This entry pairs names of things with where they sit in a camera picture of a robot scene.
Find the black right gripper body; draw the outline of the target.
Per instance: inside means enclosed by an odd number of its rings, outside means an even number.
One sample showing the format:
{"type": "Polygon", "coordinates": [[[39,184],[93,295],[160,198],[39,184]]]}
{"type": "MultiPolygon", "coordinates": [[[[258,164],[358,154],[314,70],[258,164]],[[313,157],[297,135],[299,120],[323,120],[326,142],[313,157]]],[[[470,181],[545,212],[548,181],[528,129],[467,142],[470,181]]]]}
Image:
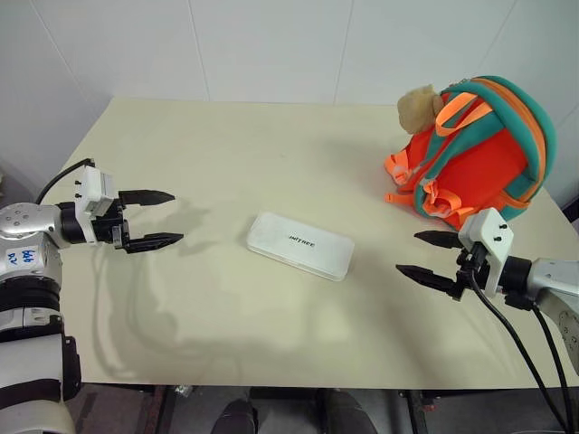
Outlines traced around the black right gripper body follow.
{"type": "Polygon", "coordinates": [[[477,283],[480,291],[484,289],[490,270],[487,255],[488,251],[482,243],[475,243],[471,250],[464,248],[460,252],[457,258],[460,267],[451,291],[451,297],[455,301],[461,301],[466,289],[474,289],[472,280],[477,283]]]}

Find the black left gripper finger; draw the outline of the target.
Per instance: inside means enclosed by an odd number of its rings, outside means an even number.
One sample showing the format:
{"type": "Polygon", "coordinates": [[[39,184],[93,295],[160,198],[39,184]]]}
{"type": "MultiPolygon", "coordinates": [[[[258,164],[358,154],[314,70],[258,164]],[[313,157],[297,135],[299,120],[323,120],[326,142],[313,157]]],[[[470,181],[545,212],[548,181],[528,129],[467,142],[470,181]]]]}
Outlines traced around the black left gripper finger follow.
{"type": "Polygon", "coordinates": [[[119,200],[124,207],[128,205],[152,206],[174,201],[175,197],[157,190],[125,190],[119,192],[119,200]]]}
{"type": "Polygon", "coordinates": [[[128,239],[125,252],[128,254],[160,250],[184,238],[182,233],[159,232],[144,235],[138,239],[128,239]]]}

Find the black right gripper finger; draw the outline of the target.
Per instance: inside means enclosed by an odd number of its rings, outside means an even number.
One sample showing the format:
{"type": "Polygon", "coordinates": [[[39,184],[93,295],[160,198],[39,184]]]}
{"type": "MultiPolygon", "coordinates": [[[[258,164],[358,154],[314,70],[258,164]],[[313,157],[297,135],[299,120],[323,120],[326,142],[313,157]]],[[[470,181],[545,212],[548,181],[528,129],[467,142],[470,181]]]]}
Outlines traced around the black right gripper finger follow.
{"type": "Polygon", "coordinates": [[[447,295],[451,293],[455,284],[452,279],[436,275],[432,270],[423,267],[396,264],[395,268],[414,282],[447,295]]]}
{"type": "Polygon", "coordinates": [[[458,234],[452,231],[420,231],[416,232],[414,237],[444,249],[462,248],[458,234]]]}

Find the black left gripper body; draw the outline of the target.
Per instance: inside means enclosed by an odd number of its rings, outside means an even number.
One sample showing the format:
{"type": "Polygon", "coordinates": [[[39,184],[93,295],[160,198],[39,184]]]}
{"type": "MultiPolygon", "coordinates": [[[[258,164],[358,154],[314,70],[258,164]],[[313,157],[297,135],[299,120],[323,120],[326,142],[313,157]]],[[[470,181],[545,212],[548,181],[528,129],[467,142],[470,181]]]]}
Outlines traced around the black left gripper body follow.
{"type": "Polygon", "coordinates": [[[129,252],[130,235],[128,221],[123,212],[128,205],[128,193],[119,193],[102,216],[92,221],[96,240],[108,243],[115,249],[129,252]]]}

